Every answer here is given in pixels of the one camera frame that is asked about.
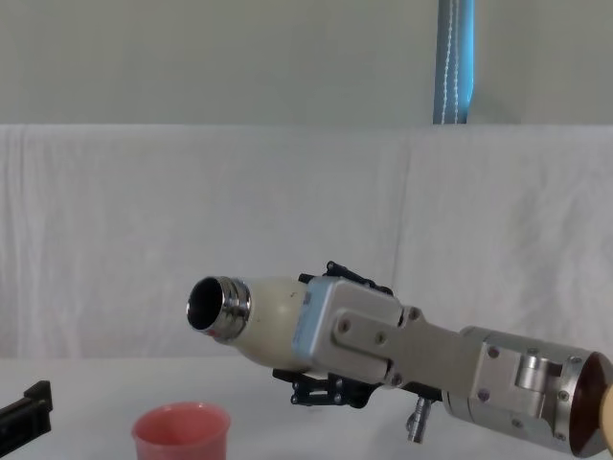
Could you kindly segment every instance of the pink cup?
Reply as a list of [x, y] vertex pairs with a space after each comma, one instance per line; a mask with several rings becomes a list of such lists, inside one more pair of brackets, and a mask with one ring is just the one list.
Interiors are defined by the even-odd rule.
[[230, 416], [204, 402], [175, 402], [132, 428], [138, 460], [225, 460]]

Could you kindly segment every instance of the metal cylinder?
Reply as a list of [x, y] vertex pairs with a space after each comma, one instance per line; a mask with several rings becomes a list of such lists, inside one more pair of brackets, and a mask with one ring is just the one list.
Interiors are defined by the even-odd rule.
[[190, 325], [219, 342], [238, 337], [249, 319], [251, 294], [241, 280], [207, 277], [196, 284], [187, 306]]
[[613, 381], [605, 356], [480, 328], [462, 335], [482, 353], [471, 397], [443, 393], [450, 415], [577, 457], [605, 449], [600, 402]]
[[411, 414], [411, 417], [409, 417], [406, 423], [406, 429], [409, 432], [409, 441], [416, 444], [421, 444], [423, 441], [423, 434], [425, 433], [425, 426], [428, 421], [428, 416], [430, 415], [431, 406], [432, 401], [426, 398], [418, 399], [415, 405], [415, 411]]

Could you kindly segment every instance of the metal bracket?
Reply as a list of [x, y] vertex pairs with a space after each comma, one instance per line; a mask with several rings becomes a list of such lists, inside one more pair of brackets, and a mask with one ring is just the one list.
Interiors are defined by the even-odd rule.
[[332, 335], [339, 346], [387, 359], [384, 384], [418, 382], [471, 396], [481, 343], [427, 323], [418, 309], [407, 309], [399, 325], [340, 310]]

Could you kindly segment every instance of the white backdrop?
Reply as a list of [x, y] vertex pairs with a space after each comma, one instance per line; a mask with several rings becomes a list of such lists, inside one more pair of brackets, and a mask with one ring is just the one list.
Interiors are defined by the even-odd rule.
[[2, 356], [230, 353], [187, 326], [195, 281], [328, 259], [443, 326], [613, 355], [612, 142], [604, 127], [3, 127]]

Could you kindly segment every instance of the black clamp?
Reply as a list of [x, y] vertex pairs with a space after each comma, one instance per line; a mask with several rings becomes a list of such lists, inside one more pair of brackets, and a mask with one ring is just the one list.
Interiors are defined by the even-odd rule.
[[[384, 294], [394, 295], [391, 289], [377, 285], [373, 280], [359, 276], [345, 266], [330, 261], [326, 265], [326, 273], [322, 276], [334, 276], [345, 278], [368, 288], [378, 290]], [[307, 284], [315, 278], [314, 275], [302, 273], [298, 281]], [[297, 405], [349, 405], [356, 409], [364, 407], [373, 392], [381, 386], [371, 385], [362, 381], [346, 379], [344, 377], [328, 374], [327, 379], [314, 379], [299, 372], [273, 369], [272, 376], [275, 379], [288, 381], [292, 384], [294, 394], [291, 403]]]
[[0, 409], [0, 457], [51, 431], [51, 384], [47, 380], [27, 389], [23, 399]]
[[289, 381], [294, 389], [291, 403], [296, 405], [349, 405], [361, 409], [380, 385], [370, 385], [361, 381], [328, 374], [327, 379], [313, 377], [297, 372], [274, 369], [275, 379]]

